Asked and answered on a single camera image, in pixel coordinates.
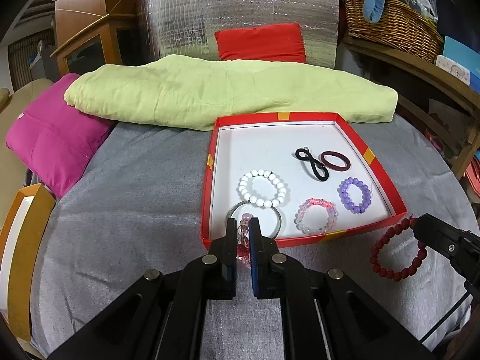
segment gray tablecloth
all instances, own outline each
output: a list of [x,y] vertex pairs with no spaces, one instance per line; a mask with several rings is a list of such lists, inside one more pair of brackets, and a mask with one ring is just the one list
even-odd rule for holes
[[[478,233],[459,183],[440,155],[405,120],[354,124],[399,190],[409,215],[425,212]],[[119,123],[83,178],[52,212],[35,264],[33,339],[49,354],[155,267],[182,269],[200,243],[203,172],[211,133]],[[341,268],[420,338],[461,297],[463,279],[431,251],[418,273],[395,283],[371,271],[383,231],[286,249],[306,267]],[[399,269],[417,252],[411,230],[392,239],[382,264]],[[207,306],[204,359],[282,359],[280,307],[258,301],[239,264],[237,297]],[[465,303],[426,342],[433,348],[465,313]]]

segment screw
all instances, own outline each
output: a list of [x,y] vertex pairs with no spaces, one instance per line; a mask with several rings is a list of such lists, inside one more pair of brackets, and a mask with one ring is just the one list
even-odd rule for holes
[[209,266],[210,264],[215,264],[217,262],[217,257],[214,254],[206,254],[202,257],[202,262]]
[[332,268],[328,270],[328,275],[335,280],[339,280],[343,277],[343,272],[342,270],[338,268]]
[[160,272],[157,269],[149,269],[143,274],[143,277],[148,281],[153,281],[160,276]]
[[287,261],[287,256],[283,253],[275,253],[272,255],[272,261],[277,264],[283,264],[285,261]]

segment red pillow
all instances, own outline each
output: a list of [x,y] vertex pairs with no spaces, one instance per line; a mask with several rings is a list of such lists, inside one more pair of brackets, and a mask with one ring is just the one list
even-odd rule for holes
[[222,61],[257,59],[307,63],[298,23],[217,31],[215,38]]

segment pink cushion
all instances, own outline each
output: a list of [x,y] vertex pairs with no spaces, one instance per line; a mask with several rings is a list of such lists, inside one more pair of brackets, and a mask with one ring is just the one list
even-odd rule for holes
[[45,90],[19,115],[5,140],[58,198],[80,180],[114,123],[66,104],[63,95],[78,77],[67,74]]

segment black hair tie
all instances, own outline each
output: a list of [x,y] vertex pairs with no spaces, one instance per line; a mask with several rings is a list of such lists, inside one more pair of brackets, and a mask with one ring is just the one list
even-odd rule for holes
[[[318,161],[318,159],[314,158],[310,154],[308,147],[305,147],[304,149],[297,149],[297,151],[295,152],[295,157],[297,157],[301,161],[309,161],[311,165],[311,169],[318,180],[320,181],[328,180],[328,169],[325,167],[325,165],[323,165],[323,163]],[[318,173],[317,168],[323,171],[324,176],[320,176],[320,173]]]

